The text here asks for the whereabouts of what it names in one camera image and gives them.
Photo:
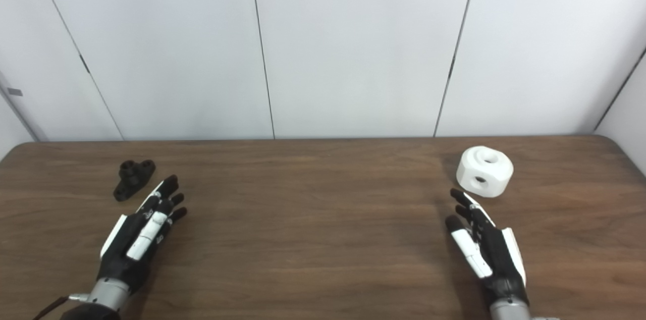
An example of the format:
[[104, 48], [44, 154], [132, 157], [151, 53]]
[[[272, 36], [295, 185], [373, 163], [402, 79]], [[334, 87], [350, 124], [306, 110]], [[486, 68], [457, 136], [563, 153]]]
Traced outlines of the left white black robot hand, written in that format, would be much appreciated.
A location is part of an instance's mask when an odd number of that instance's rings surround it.
[[130, 293], [138, 292], [148, 280], [151, 263], [173, 224], [187, 214], [178, 208], [184, 195], [179, 180], [171, 175], [161, 181], [130, 215], [122, 215], [100, 251], [97, 280], [124, 283]]

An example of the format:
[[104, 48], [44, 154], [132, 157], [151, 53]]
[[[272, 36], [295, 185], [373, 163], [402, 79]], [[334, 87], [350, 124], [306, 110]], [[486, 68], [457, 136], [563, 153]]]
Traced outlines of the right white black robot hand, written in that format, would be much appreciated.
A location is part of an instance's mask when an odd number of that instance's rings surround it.
[[486, 210], [459, 189], [450, 189], [457, 202], [446, 217], [450, 237], [480, 280], [487, 302], [520, 301], [529, 305], [526, 272], [512, 228], [500, 229]]

